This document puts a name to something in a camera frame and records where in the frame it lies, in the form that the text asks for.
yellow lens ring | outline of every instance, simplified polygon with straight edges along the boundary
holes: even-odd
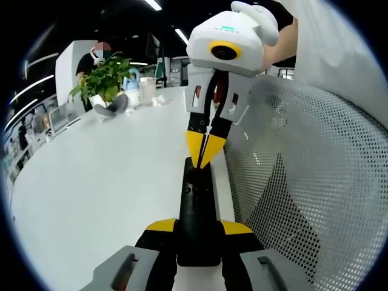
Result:
[[[241,48],[232,43],[232,42],[229,42],[229,41],[212,41],[210,44],[209,44],[209,52],[211,53],[212,52],[212,49],[214,47],[228,47],[232,50],[234,50],[237,54],[237,56],[235,57],[235,59],[239,58],[241,56]]]

ceiling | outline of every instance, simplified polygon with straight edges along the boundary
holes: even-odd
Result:
[[[25,34],[26,57],[28,62],[61,53],[73,40],[95,39],[106,41],[114,51],[122,51],[136,62],[151,62],[146,56],[147,35],[152,33],[161,42],[166,56],[186,55],[186,45],[175,33],[180,28],[189,38],[191,31],[200,23],[224,10],[230,10],[232,1],[225,0],[156,0],[162,7],[154,11],[143,0],[114,1],[66,1],[24,7],[20,13],[33,18]],[[278,20],[279,29],[292,22],[292,17],[277,2],[258,0],[267,7]],[[46,13],[47,5],[54,8]],[[55,59],[50,58],[29,68],[24,77],[24,60],[20,62],[19,74],[13,82],[13,93],[20,92],[28,85],[55,72]],[[281,66],[293,67],[295,59],[283,62]],[[55,93],[55,79],[49,79],[27,91],[12,104],[15,112],[35,98],[45,99]]]

white wall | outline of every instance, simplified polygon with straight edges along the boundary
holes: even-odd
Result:
[[[69,100],[69,93],[77,85],[75,75],[79,60],[90,51],[97,41],[73,41],[56,59],[55,86],[58,105],[61,106]],[[82,101],[76,96],[75,102],[70,98],[70,106],[74,106],[78,115],[85,113]]]

white table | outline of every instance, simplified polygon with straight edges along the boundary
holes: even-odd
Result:
[[[86,113],[44,144],[15,181],[12,215],[32,266],[52,290],[79,290],[93,269],[134,246],[154,221],[179,216],[184,134],[183,89],[171,101],[101,121]],[[224,154],[212,162],[220,217],[234,221]],[[174,290],[225,290],[221,268],[178,268]]]

green leaves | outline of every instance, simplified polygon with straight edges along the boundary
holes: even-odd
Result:
[[[113,55],[99,67],[81,79],[80,85],[77,85],[70,91],[70,95],[75,97],[81,93],[83,102],[91,96],[99,94],[105,102],[115,100],[118,92],[121,90],[124,77],[129,78],[130,59]]]
[[[105,95],[103,97],[103,100],[105,102],[113,102],[113,100],[115,100],[117,93],[119,93],[119,89],[117,88],[117,86],[109,87],[105,91]]]
[[[74,98],[74,96],[80,92],[82,90],[82,86],[81,85],[77,85],[73,88],[72,91],[70,91],[70,95]]]

